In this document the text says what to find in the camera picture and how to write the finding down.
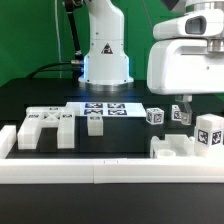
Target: green backdrop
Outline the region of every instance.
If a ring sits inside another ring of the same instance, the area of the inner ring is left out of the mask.
[[[62,60],[73,59],[73,45],[62,0],[58,0]],[[141,0],[112,0],[125,15],[125,52],[130,57],[130,75],[146,79],[152,29]],[[159,0],[145,0],[152,24],[172,18]],[[0,86],[10,79],[25,77],[43,65],[58,62],[55,1],[0,1]],[[89,17],[84,6],[75,11],[83,53],[89,49]],[[59,77],[58,72],[38,77]]]

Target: black surface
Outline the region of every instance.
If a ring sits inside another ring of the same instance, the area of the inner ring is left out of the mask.
[[[48,134],[52,138],[48,144],[51,147],[55,144],[52,137],[55,130],[45,129],[42,132],[45,138],[41,138],[38,150],[18,152],[14,147],[11,158],[142,158],[148,157],[153,135],[162,139],[165,133],[193,134],[193,126],[170,121],[174,96],[153,95],[141,81],[136,82],[132,90],[105,94],[80,90],[71,80],[16,79],[0,88],[0,100],[0,128],[5,124],[16,124],[17,131],[28,106],[64,106],[67,101],[139,102],[146,108],[156,106],[166,111],[165,124],[160,126],[152,126],[141,118],[106,118],[105,139],[89,139],[86,120],[79,118],[75,150],[49,152],[48,147],[41,145],[48,142]],[[213,95],[194,96],[191,105],[197,115],[222,115],[224,106]],[[115,144],[104,148],[113,136],[118,148]],[[203,183],[0,185],[0,223],[224,223],[222,195],[223,184]]]

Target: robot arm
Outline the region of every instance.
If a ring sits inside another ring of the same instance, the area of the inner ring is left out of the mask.
[[[80,87],[99,91],[131,87],[133,78],[129,76],[129,58],[124,52],[124,15],[121,10],[111,0],[65,1],[71,3],[68,15],[84,3],[89,11],[90,50],[84,57]]]
[[[162,0],[186,12],[154,27],[147,83],[157,94],[178,95],[182,123],[190,124],[192,94],[224,92],[224,0]]]

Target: white foam block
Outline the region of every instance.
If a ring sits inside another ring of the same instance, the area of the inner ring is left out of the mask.
[[[204,131],[216,131],[224,129],[224,118],[214,115],[205,114],[197,117],[196,128]]]
[[[29,113],[19,132],[18,132],[18,149],[36,149],[41,133],[41,120],[44,113]]]
[[[0,159],[5,159],[16,142],[16,126],[6,125],[0,132]]]
[[[61,112],[57,144],[59,149],[75,148],[75,112],[71,110]]]
[[[103,136],[103,118],[100,114],[87,116],[87,128],[89,136]]]

